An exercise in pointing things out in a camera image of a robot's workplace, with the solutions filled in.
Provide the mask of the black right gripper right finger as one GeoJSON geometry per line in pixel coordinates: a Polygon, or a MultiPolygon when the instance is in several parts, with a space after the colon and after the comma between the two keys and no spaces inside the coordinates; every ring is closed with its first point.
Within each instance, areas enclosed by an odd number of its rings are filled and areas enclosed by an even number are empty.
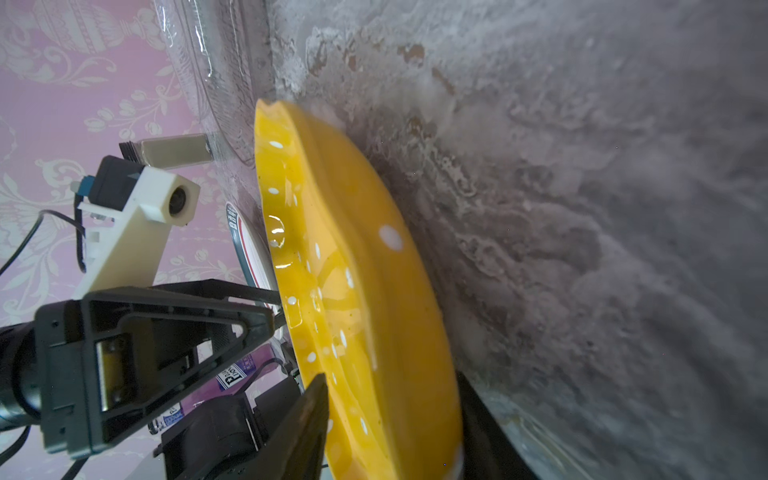
{"type": "Polygon", "coordinates": [[[538,480],[467,377],[459,371],[456,377],[463,421],[463,479],[538,480]]]}

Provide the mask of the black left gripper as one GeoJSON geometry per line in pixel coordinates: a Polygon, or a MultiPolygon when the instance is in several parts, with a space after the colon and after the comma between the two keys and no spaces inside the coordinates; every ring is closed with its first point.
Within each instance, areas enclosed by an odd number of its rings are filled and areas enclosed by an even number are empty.
{"type": "Polygon", "coordinates": [[[91,443],[121,442],[268,340],[280,302],[206,279],[44,305],[1,329],[1,430],[38,426],[47,452],[87,458],[91,443]]]}

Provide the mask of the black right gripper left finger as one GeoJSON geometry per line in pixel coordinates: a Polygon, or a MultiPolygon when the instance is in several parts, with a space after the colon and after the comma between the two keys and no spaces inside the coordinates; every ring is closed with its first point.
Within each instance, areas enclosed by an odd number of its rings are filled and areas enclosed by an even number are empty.
{"type": "Polygon", "coordinates": [[[245,414],[248,442],[242,453],[227,453],[207,479],[318,479],[330,419],[329,389],[324,374],[315,376],[291,405],[276,430],[264,439],[247,397],[236,396],[245,414]]]}

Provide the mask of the yellow scalloped dotted plate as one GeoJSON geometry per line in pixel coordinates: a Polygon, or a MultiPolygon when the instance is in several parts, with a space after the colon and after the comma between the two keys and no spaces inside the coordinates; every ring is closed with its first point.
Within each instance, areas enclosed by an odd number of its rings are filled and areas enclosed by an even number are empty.
{"type": "Polygon", "coordinates": [[[405,221],[340,130],[259,101],[267,243],[304,382],[327,381],[337,479],[457,479],[462,415],[447,333],[405,221]]]}

